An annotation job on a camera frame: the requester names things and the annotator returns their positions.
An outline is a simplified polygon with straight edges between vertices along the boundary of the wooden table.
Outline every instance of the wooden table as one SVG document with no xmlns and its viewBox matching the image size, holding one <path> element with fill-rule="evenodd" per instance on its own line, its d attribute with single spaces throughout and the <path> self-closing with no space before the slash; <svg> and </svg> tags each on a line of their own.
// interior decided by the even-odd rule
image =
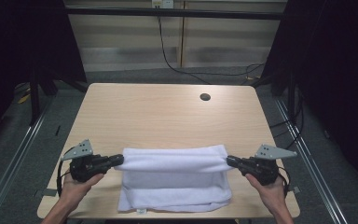
<svg viewBox="0 0 358 224">
<path fill-rule="evenodd" d="M 203 93 L 209 101 L 200 99 Z M 65 152 L 89 139 L 94 154 L 111 156 L 124 147 L 189 148 L 223 144 L 227 153 L 253 156 L 261 144 L 275 145 L 255 89 L 240 86 L 92 84 L 66 141 Z M 62 167 L 66 170 L 69 161 Z M 57 167 L 48 184 L 56 189 Z M 228 206 L 207 213 L 118 212 L 121 172 L 111 169 L 92 188 L 72 218 L 247 218 L 271 217 L 258 193 L 237 169 L 227 174 L 233 197 Z M 58 200 L 45 196 L 44 217 Z M 299 215 L 292 192 L 287 205 Z"/>
</svg>

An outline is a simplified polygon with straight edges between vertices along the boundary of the wire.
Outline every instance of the wire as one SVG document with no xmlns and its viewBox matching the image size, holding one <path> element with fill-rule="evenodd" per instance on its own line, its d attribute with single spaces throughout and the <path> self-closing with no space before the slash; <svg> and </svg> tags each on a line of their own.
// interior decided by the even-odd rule
<svg viewBox="0 0 358 224">
<path fill-rule="evenodd" d="M 243 85 L 244 83 L 247 82 L 247 80 L 249 79 L 249 74 L 252 73 L 254 70 L 256 70 L 257 68 L 259 68 L 260 66 L 263 66 L 265 65 L 266 63 L 254 63 L 254 64 L 250 64 L 248 66 L 246 66 L 246 70 L 245 72 L 243 73 L 238 73 L 238 74 L 221 74 L 221 73 L 206 73 L 206 72 L 192 72 L 192 73 L 189 73 L 189 72 L 184 72 L 184 71 L 180 71 L 178 69 L 175 69 L 173 68 L 170 63 L 168 62 L 167 60 L 167 55 L 165 53 L 165 48 L 164 48 L 164 40 L 162 38 L 162 25 L 161 25 L 161 17 L 158 17 L 158 29 L 159 29 L 159 37 L 160 37 L 160 40 L 161 40 L 161 48 L 162 48 L 162 54 L 164 56 L 164 60 L 165 60 L 165 63 L 175 72 L 177 73 L 181 73 L 181 74 L 185 74 L 185 75 L 189 75 L 189 76 L 192 76 L 206 84 L 209 84 L 209 85 L 212 85 L 210 82 L 200 78 L 200 77 L 197 77 L 196 75 L 210 75 L 210 76 L 223 76 L 223 77 L 238 77 L 238 76 L 244 76 L 246 75 L 246 79 L 245 81 L 243 81 L 241 83 L 241 85 Z M 255 66 L 254 69 L 248 71 L 248 69 L 252 66 Z"/>
<path fill-rule="evenodd" d="M 300 94 L 300 92 L 298 92 L 298 105 L 297 105 L 297 111 L 301 111 L 301 127 L 300 130 L 298 131 L 298 133 L 296 134 L 295 139 L 289 144 L 289 146 L 287 146 L 286 148 L 291 147 L 298 139 L 298 137 L 301 135 L 302 130 L 304 128 L 304 109 L 303 109 L 303 96 L 302 94 Z"/>
<path fill-rule="evenodd" d="M 286 133 L 288 133 L 288 132 L 289 132 L 289 130 L 286 129 L 286 131 L 284 131 L 283 133 L 278 133 L 277 135 L 274 135 L 273 138 L 277 138 L 277 137 L 279 137 L 279 136 L 281 136 L 281 135 L 284 135 L 284 134 L 286 134 Z"/>
<path fill-rule="evenodd" d="M 302 107 L 302 103 L 303 103 L 304 97 L 302 96 L 302 94 L 299 92 L 298 93 L 298 102 L 297 102 L 297 107 L 296 107 L 296 113 L 295 113 L 295 118 L 297 118 L 297 116 L 299 115 L 299 113 L 301 112 L 301 110 L 303 109 Z M 278 126 L 281 126 L 287 122 L 290 122 L 290 119 L 286 119 L 282 122 L 276 123 L 276 124 L 272 124 L 269 125 L 270 129 L 271 128 L 276 128 Z"/>
<path fill-rule="evenodd" d="M 280 167 L 280 166 L 278 168 L 281 169 L 281 170 L 284 170 L 286 172 L 286 175 L 287 175 L 287 180 L 286 180 L 286 178 L 284 178 L 283 175 L 278 174 L 278 176 L 280 176 L 282 178 L 282 180 L 283 180 L 283 194 L 284 194 L 284 197 L 286 197 L 287 192 L 289 192 L 290 184 L 291 184 L 292 180 L 291 180 L 290 174 L 289 174 L 289 172 L 287 172 L 287 170 L 285 170 L 283 167 Z"/>
<path fill-rule="evenodd" d="M 61 175 L 61 178 L 63 178 L 65 175 L 69 175 L 69 174 L 71 174 L 70 171 L 68 171 L 68 172 L 66 172 L 65 174 Z"/>
<path fill-rule="evenodd" d="M 65 155 L 66 153 L 68 153 L 73 147 L 69 148 L 65 153 L 63 153 L 63 155 Z M 62 193 L 62 177 L 71 173 L 71 172 L 66 172 L 65 174 L 61 175 L 61 169 L 62 169 L 62 164 L 63 161 L 60 160 L 60 164 L 58 165 L 58 170 L 57 170 L 57 192 L 58 192 L 58 196 L 61 197 L 61 193 Z"/>
</svg>

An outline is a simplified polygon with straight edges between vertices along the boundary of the human hand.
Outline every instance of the human hand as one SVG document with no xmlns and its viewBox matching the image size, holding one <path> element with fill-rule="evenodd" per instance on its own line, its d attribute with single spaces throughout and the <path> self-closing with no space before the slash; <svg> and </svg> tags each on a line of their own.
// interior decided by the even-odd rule
<svg viewBox="0 0 358 224">
<path fill-rule="evenodd" d="M 69 173 L 63 180 L 62 194 L 59 203 L 62 203 L 67 207 L 69 212 L 74 211 L 91 187 L 96 185 L 102 178 L 103 174 L 98 174 L 93 176 L 87 182 L 82 183 L 74 180 Z"/>
<path fill-rule="evenodd" d="M 293 223 L 292 216 L 287 209 L 283 193 L 283 180 L 280 176 L 277 177 L 274 183 L 266 186 L 262 186 L 260 182 L 250 174 L 247 174 L 245 177 L 258 191 L 261 201 L 275 217 L 277 223 Z"/>
</svg>

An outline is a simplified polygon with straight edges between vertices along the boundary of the folded towel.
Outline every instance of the folded towel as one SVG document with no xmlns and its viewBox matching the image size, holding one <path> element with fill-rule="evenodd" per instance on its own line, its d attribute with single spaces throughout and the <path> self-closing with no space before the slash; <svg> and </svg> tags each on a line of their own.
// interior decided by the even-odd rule
<svg viewBox="0 0 358 224">
<path fill-rule="evenodd" d="M 118 211 L 207 212 L 231 198 L 224 146 L 123 150 Z"/>
</svg>

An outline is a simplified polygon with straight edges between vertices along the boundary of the metal frame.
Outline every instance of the metal frame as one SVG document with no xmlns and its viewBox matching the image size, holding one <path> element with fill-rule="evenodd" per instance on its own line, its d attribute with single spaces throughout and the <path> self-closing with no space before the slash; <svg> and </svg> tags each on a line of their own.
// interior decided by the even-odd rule
<svg viewBox="0 0 358 224">
<path fill-rule="evenodd" d="M 11 160 L 10 164 L 7 166 L 4 175 L 0 179 L 0 206 L 3 203 L 4 199 L 6 198 L 7 193 L 11 187 L 11 184 L 13 183 L 14 178 L 16 177 L 16 174 L 20 170 L 21 164 L 24 161 L 25 156 L 27 155 L 27 152 L 31 147 L 31 144 L 33 143 L 37 133 L 39 132 L 40 127 L 42 126 L 45 115 L 49 110 L 53 102 L 53 99 L 54 99 L 53 96 L 49 96 L 47 104 L 44 110 L 42 111 L 42 114 L 35 121 L 34 125 L 29 127 L 27 134 L 22 139 L 22 142 L 16 151 L 16 154 L 13 156 L 13 159 Z"/>
<path fill-rule="evenodd" d="M 282 100 L 276 101 L 277 107 L 281 112 L 281 115 L 284 120 L 289 120 L 288 109 Z M 315 183 L 317 190 L 319 191 L 324 205 L 327 208 L 331 218 L 333 219 L 334 223 L 336 224 L 348 224 L 347 219 L 342 212 L 339 203 L 334 196 L 331 189 L 328 187 L 327 183 L 324 180 L 324 177 L 319 170 L 315 160 L 312 158 L 310 154 L 310 150 L 308 149 L 307 145 L 305 144 L 304 139 L 302 138 L 297 126 L 293 125 L 291 122 L 287 122 L 287 129 L 289 133 L 292 135 L 293 139 L 296 140 L 296 146 L 298 148 L 298 152 L 303 159 L 308 171 L 310 172 L 310 176 Z"/>
<path fill-rule="evenodd" d="M 158 17 L 192 17 L 192 18 L 220 18 L 280 21 L 285 16 L 281 12 L 242 12 L 215 11 L 194 9 L 169 8 L 124 8 L 124 7 L 20 7 L 27 13 L 60 13 L 73 15 L 116 15 L 116 16 L 158 16 Z"/>
</svg>

